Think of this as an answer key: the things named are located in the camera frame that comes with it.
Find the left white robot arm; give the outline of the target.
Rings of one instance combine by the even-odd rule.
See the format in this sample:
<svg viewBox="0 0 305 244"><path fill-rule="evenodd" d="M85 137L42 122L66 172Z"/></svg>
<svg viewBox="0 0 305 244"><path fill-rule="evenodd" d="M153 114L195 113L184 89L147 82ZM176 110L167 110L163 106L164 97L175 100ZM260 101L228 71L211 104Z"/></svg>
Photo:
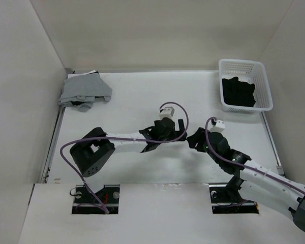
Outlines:
<svg viewBox="0 0 305 244"><path fill-rule="evenodd" d="M178 120L178 130L170 118L155 120L154 125L132 134L108 134L101 127L92 129L84 136L87 141L75 143L70 155L83 177L99 172L113 153L147 153L162 142L185 141L188 126Z"/></svg>

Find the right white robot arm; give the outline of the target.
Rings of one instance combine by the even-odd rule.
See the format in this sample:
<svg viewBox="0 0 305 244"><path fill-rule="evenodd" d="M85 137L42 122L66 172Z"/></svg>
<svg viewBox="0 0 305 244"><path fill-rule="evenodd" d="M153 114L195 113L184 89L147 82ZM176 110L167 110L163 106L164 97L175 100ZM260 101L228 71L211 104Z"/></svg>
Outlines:
<svg viewBox="0 0 305 244"><path fill-rule="evenodd" d="M225 190L229 200L242 198L265 205L305 232L305 185L273 173L250 156L232 149L221 133L199 128L187 142L189 148L207 153L224 172L232 175Z"/></svg>

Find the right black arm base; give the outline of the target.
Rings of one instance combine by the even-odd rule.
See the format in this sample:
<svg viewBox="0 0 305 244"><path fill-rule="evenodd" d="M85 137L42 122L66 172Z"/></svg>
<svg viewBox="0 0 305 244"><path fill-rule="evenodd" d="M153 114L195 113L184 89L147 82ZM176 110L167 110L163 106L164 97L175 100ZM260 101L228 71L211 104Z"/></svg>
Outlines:
<svg viewBox="0 0 305 244"><path fill-rule="evenodd" d="M226 184L209 185L213 214L259 214L258 204L241 197L238 190L243 180L232 177Z"/></svg>

